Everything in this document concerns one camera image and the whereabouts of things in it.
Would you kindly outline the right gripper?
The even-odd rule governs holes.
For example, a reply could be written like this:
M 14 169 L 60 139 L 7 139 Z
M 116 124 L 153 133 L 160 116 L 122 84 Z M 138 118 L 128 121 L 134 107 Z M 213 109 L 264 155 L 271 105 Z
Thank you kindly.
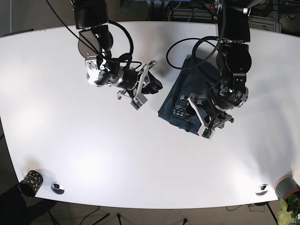
M 117 99 L 128 97 L 131 105 L 138 110 L 148 101 L 145 97 L 146 94 L 155 94 L 163 89 L 162 83 L 150 72 L 150 69 L 156 64 L 157 62 L 152 60 L 140 70 L 132 67 L 125 69 L 122 80 L 116 84 L 118 88 L 122 88 L 117 93 Z

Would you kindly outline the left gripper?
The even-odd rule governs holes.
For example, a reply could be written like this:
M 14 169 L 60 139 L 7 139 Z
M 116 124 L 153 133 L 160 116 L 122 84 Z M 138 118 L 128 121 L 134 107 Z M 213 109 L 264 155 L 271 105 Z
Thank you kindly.
M 180 100 L 187 101 L 187 107 L 175 106 L 172 116 L 181 120 L 188 120 L 189 117 L 196 116 L 201 123 L 197 131 L 201 137 L 210 140 L 217 128 L 224 128 L 226 122 L 234 122 L 234 118 L 226 112 L 218 110 L 206 94 L 181 95 Z

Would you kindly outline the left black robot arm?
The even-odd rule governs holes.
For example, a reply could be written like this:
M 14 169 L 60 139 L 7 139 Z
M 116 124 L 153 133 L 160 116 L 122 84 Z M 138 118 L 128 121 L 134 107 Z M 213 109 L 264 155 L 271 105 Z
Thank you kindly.
M 216 128 L 234 122 L 227 110 L 241 107 L 247 101 L 247 72 L 252 64 L 248 46 L 250 5 L 237 0 L 217 0 L 215 11 L 218 36 L 199 38 L 193 47 L 190 65 L 180 67 L 181 71 L 197 69 L 204 80 L 204 94 L 191 93 L 181 99 L 187 100 L 187 110 L 193 110 L 201 123 L 197 134 L 207 139 L 212 138 Z M 220 70 L 218 78 L 201 68 L 214 53 Z

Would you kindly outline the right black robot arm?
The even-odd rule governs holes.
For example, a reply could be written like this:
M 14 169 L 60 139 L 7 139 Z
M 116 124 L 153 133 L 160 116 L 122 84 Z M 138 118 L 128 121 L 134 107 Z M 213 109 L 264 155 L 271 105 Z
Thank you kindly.
M 73 0 L 71 3 L 79 30 L 78 50 L 85 58 L 88 83 L 97 87 L 118 87 L 118 99 L 128 96 L 131 105 L 138 110 L 147 102 L 146 94 L 156 94 L 163 87 L 150 72 L 157 62 L 153 60 L 140 70 L 131 67 L 133 40 L 122 25 L 108 19 L 104 0 Z M 111 54 L 113 36 L 108 24 L 119 27 L 129 40 L 129 52 L 118 58 Z

